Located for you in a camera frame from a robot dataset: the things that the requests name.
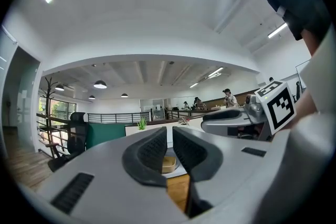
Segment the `door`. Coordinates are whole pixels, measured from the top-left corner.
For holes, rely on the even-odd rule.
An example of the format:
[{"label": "door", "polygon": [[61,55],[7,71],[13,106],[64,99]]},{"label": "door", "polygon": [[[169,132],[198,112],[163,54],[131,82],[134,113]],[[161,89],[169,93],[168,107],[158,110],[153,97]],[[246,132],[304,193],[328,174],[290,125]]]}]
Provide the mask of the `door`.
[{"label": "door", "polygon": [[7,102],[3,100],[3,91],[6,76],[9,69],[9,64],[12,61],[13,55],[17,48],[17,42],[11,40],[5,32],[0,29],[0,101],[2,104],[2,109],[0,111],[0,148],[3,153],[3,157],[7,158],[7,150],[5,146],[4,136],[3,136],[3,118],[8,116],[7,113]]},{"label": "door", "polygon": [[22,146],[33,150],[34,142],[31,126],[32,124],[36,124],[36,122],[31,122],[30,106],[32,103],[35,76],[40,62],[21,48],[17,49],[13,61],[20,61],[22,63],[21,79],[17,95],[18,138]]}]

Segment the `doorway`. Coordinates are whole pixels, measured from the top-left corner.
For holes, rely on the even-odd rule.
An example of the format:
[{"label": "doorway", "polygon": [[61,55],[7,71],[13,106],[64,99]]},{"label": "doorway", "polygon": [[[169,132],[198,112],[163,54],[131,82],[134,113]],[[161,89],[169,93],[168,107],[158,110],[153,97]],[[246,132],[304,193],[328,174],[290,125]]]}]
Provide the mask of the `doorway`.
[{"label": "doorway", "polygon": [[30,106],[39,65],[20,47],[9,64],[2,95],[2,127],[8,156],[18,149],[35,151]]}]

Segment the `coat rack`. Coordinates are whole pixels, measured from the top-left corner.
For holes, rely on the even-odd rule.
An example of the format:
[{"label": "coat rack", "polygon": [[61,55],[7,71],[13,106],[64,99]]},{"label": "coat rack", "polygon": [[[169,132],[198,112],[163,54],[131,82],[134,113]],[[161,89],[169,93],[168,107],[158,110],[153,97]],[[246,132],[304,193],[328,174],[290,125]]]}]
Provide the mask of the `coat rack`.
[{"label": "coat rack", "polygon": [[[44,97],[46,99],[46,127],[47,127],[47,135],[48,135],[48,140],[50,143],[53,143],[53,136],[51,135],[51,131],[50,131],[50,127],[51,127],[51,120],[49,118],[49,104],[50,104],[50,100],[54,99],[54,97],[50,97],[53,93],[55,93],[55,91],[51,91],[51,87],[54,85],[54,84],[57,84],[58,82],[54,82],[52,83],[52,78],[50,78],[50,80],[47,80],[47,78],[45,78],[47,83],[48,83],[48,89],[47,91],[45,90],[42,90],[44,92],[45,95],[42,95],[42,97]],[[55,158],[54,157],[54,151],[51,151],[51,154],[52,154],[52,158]]]}]

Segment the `person's arm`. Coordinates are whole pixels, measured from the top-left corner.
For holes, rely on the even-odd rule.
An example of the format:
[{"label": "person's arm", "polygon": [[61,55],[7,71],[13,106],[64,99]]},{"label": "person's arm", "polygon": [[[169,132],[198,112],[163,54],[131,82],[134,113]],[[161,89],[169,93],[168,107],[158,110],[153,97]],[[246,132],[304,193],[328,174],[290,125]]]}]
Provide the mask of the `person's arm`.
[{"label": "person's arm", "polygon": [[[320,45],[318,38],[313,33],[305,29],[301,32],[301,36],[302,36],[303,41],[306,43],[306,46],[310,52],[310,55],[313,56],[313,54],[315,53],[315,51],[318,49]],[[287,123],[287,125],[283,127],[282,129],[292,128],[295,124],[298,123],[298,121],[301,118],[309,114],[313,114],[315,112],[317,112],[317,108],[309,93],[309,90],[306,89],[303,95],[301,96],[301,98],[296,103],[296,113],[297,113],[296,116],[289,123]]]},{"label": "person's arm", "polygon": [[282,129],[290,129],[295,124],[297,124],[301,118],[317,112],[316,106],[308,89],[304,91],[302,97],[299,99],[298,102],[296,102],[295,105],[297,113],[296,116]]}]

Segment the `window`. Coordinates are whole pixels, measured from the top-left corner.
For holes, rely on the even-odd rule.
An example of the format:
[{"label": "window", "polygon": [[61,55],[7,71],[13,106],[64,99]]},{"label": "window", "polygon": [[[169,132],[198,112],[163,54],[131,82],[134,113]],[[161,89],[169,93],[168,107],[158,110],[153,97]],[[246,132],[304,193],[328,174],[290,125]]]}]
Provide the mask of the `window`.
[{"label": "window", "polygon": [[[37,113],[39,113],[39,114],[43,114],[43,115],[46,114],[46,98],[44,98],[44,97],[39,98],[37,110],[38,110]],[[46,119],[37,117],[37,121],[40,122],[38,124],[39,127],[45,126],[45,124],[46,124]]]},{"label": "window", "polygon": [[[71,114],[76,111],[76,104],[68,103],[64,101],[59,101],[51,99],[50,101],[50,115],[64,120],[70,120]],[[60,122],[51,122],[52,125],[62,125],[64,123]]]}]

